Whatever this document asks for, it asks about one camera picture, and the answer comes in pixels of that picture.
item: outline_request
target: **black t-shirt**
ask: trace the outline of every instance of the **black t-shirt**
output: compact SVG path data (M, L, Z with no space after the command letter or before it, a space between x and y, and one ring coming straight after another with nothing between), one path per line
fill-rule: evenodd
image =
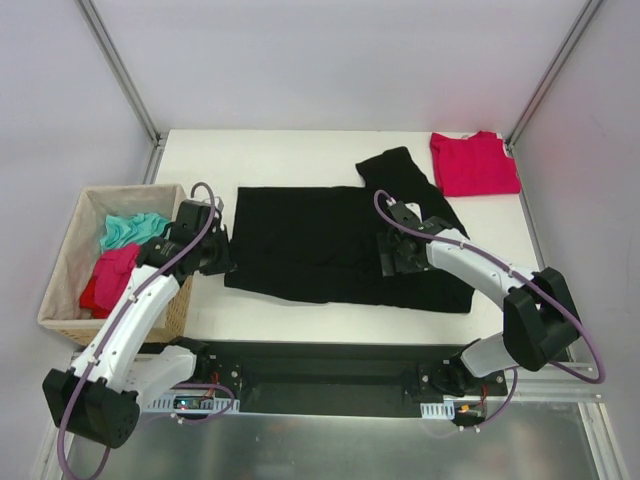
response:
M407 148L356 169L364 188L239 188L230 245L238 270L226 274L225 286L303 302L469 312L473 289L447 272L382 276L376 234L388 225L373 206L377 189L419 204L423 218L436 215L466 235Z

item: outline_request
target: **teal cloth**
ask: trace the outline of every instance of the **teal cloth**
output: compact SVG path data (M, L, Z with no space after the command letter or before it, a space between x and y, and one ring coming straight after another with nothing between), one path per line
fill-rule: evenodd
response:
M138 213L133 217L107 215L107 234L100 239L102 253L126 247L130 243L142 245L152 237L162 235L169 220L157 213Z

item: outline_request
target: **folded shirt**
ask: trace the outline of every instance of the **folded shirt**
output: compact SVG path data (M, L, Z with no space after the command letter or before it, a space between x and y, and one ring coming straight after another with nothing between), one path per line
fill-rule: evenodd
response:
M434 133L429 145L436 185L444 195L520 193L516 162L495 133L478 132L467 139Z

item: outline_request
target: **white table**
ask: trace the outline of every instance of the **white table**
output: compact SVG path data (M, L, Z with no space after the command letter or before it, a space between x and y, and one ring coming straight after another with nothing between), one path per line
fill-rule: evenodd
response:
M232 231L239 186L362 186L355 164L401 145L433 183L429 137L404 132L172 130L156 183L180 183L188 193L195 182L208 182L224 200L223 216ZM450 202L474 242L516 265L537 265L517 195ZM222 276L198 275L185 335L262 342L465 344L501 328L502 313L478 292L471 313L460 315L289 302L225 288Z

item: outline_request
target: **reflective surface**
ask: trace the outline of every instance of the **reflective surface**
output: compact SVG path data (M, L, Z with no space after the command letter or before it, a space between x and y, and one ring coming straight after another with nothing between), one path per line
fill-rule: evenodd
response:
M76 439L93 473L102 447ZM162 418L112 452L101 480L598 478L576 405L513 404L479 434L420 419L229 415L200 426Z

